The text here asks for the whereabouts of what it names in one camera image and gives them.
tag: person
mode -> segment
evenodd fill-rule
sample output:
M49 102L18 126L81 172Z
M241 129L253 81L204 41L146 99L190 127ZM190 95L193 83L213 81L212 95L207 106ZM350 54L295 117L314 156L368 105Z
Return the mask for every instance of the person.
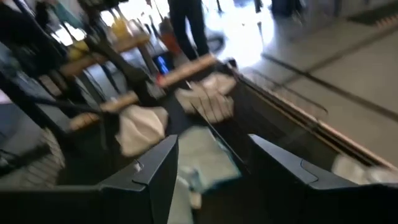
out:
M190 60L209 53L207 38L205 34L205 21L201 0L168 0L170 8L170 21L174 29L175 37L184 54ZM193 40L197 49L192 47L189 41L185 18L191 26Z

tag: black pants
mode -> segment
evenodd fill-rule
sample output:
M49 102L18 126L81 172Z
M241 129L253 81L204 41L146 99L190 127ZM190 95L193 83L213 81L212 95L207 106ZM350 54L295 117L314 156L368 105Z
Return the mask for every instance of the black pants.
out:
M195 60L198 56L209 52L207 38L205 35L205 21L203 20L203 10L201 0L169 0L170 20L174 28L174 33L182 51L190 60ZM191 25L193 39L197 45L197 53L193 49L187 35L185 18Z

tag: person's leg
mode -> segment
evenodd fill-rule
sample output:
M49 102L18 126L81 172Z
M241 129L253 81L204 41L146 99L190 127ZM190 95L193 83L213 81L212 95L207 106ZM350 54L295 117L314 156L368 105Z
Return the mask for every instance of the person's leg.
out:
M179 4L182 2L173 1L174 4L170 4L170 21L173 25L174 34L177 38L177 42L180 45L184 54L189 60L195 60L198 56L190 43L186 31L185 25L185 11L183 8L185 4Z
M201 7L201 0L189 0L191 2L191 10L187 17L191 25L193 39L197 45L197 52L199 56L209 53L209 46L207 45L207 38L205 34L205 20L203 18L203 9Z

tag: floor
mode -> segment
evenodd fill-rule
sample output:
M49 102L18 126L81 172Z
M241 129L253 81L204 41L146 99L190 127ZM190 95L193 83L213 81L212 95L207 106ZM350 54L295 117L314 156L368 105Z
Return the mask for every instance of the floor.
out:
M268 10L270 0L263 0L259 14L254 13L252 1L221 0L221 15L215 1L204 1L204 5L208 32L226 36L226 47L218 52L221 60L234 57L244 74L260 72L321 104L328 110L325 126L398 167L398 151L393 149L398 103L390 97L398 91L389 84L398 80L394 75L397 53L391 47L398 44L398 27L371 27L345 19L389 1L343 1L335 17L334 0L307 0L302 16L294 18L273 17ZM160 11L166 14L163 3L159 1ZM90 68L93 78L102 88L109 88L98 69ZM57 114L54 119L65 119L59 112L51 113ZM18 150L40 139L39 127L21 117L20 121L26 120L16 125L21 131L4 142L3 148ZM23 146L20 139L26 139Z

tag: concrete floor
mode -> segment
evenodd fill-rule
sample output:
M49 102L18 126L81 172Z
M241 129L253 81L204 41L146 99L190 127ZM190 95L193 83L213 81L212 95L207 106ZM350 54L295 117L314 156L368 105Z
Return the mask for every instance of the concrete floor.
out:
M244 8L224 4L225 13L220 16L213 4L206 13L206 23L209 30L226 36L226 47L218 54L220 59L234 57L244 74L255 69L323 105L329 111L324 120L327 125L398 167L398 151L394 150L397 121L262 57L263 54L310 72L321 81L398 113L398 103L392 97L398 91L390 84L398 80L394 75L398 69L394 58L398 55L391 47L398 44L396 27L378 29L343 18L388 1L391 0L370 1L370 5L363 0L344 1L340 18L335 18L330 13L332 0L308 0L301 19L272 17L266 7L255 15L252 2ZM109 92L109 82L97 70L98 67L90 68L93 78ZM24 124L23 139L37 133L31 130L32 124ZM14 150L18 139L21 138L14 136L3 147Z

